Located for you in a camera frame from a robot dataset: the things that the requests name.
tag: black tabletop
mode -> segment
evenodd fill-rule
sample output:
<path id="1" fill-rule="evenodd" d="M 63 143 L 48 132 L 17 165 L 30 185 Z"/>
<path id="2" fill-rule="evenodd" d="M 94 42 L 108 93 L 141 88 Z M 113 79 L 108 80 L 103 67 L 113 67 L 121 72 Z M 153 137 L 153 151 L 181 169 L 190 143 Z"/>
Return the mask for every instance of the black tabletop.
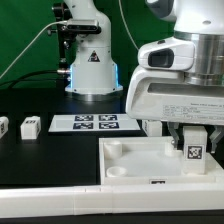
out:
<path id="1" fill-rule="evenodd" d="M 100 184 L 99 138 L 144 136 L 143 131 L 54 135 L 48 133 L 50 122 L 55 114 L 124 113 L 125 100 L 125 94 L 90 103 L 67 98 L 60 89 L 0 90 L 0 117 L 9 119 L 9 131 L 0 140 L 0 188 Z M 21 140 L 20 125 L 29 116 L 41 118 L 36 141 Z M 0 223 L 220 223 L 223 218 L 223 211 L 193 211 L 0 219 Z"/>

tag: green backdrop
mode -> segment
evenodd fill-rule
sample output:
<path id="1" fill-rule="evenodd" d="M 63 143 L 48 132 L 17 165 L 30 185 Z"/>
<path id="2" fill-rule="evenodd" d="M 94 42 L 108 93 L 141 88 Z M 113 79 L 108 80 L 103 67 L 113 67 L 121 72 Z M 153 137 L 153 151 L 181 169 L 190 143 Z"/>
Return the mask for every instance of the green backdrop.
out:
<path id="1" fill-rule="evenodd" d="M 60 0 L 1 0 L 0 74 L 47 24 L 54 22 L 53 3 Z M 112 22 L 112 57 L 119 66 L 120 83 L 127 87 L 137 66 L 137 51 L 124 28 L 118 0 L 95 0 L 96 7 Z M 145 0 L 122 0 L 124 15 L 138 47 L 172 35 L 172 24 L 155 18 Z M 7 73 L 2 81 L 13 80 L 33 71 L 57 69 L 56 35 L 45 33 Z M 53 87 L 52 82 L 22 83 L 20 87 Z"/>

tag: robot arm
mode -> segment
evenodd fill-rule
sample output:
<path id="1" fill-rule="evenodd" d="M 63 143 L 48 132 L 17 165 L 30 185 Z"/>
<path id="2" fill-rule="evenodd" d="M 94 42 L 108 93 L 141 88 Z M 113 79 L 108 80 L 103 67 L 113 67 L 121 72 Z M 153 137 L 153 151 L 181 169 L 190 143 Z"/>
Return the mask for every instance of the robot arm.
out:
<path id="1" fill-rule="evenodd" d="M 176 20 L 174 37 L 139 50 L 126 112 L 137 119 L 214 125 L 210 139 L 215 152 L 224 136 L 224 1 L 146 4 L 157 17 Z"/>
<path id="2" fill-rule="evenodd" d="M 175 22 L 176 0 L 146 0 L 151 11 L 160 19 Z"/>
<path id="3" fill-rule="evenodd" d="M 66 94 L 79 100 L 101 101 L 118 97 L 118 69 L 111 58 L 111 23 L 93 0 L 64 0 L 72 18 L 61 27 L 69 48 L 76 41 L 76 59 L 70 66 Z"/>

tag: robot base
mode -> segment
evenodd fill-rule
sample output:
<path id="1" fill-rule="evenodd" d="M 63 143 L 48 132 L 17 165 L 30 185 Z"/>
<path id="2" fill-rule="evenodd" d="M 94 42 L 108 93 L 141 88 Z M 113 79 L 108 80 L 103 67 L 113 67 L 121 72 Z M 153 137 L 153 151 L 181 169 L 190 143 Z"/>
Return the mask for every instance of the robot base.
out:
<path id="1" fill-rule="evenodd" d="M 114 91 L 112 93 L 107 94 L 79 94 L 74 92 L 65 92 L 65 95 L 69 98 L 73 98 L 76 100 L 87 101 L 87 102 L 99 102 L 112 100 L 115 98 L 121 97 L 123 94 L 123 90 Z"/>

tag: white block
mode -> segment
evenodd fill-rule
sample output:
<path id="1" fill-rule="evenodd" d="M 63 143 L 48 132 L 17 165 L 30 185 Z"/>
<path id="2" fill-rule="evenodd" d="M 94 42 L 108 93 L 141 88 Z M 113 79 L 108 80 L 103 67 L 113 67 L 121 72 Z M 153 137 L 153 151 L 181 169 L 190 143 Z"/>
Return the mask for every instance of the white block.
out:
<path id="1" fill-rule="evenodd" d="M 41 130 L 40 117 L 27 117 L 20 126 L 20 129 L 23 140 L 37 139 Z"/>
<path id="2" fill-rule="evenodd" d="M 0 139 L 8 131 L 9 120 L 7 117 L 0 117 Z"/>
<path id="3" fill-rule="evenodd" d="M 163 125 L 161 121 L 142 120 L 142 129 L 148 137 L 162 137 Z"/>
<path id="4" fill-rule="evenodd" d="M 207 132 L 203 126 L 185 126 L 183 172 L 205 173 Z"/>

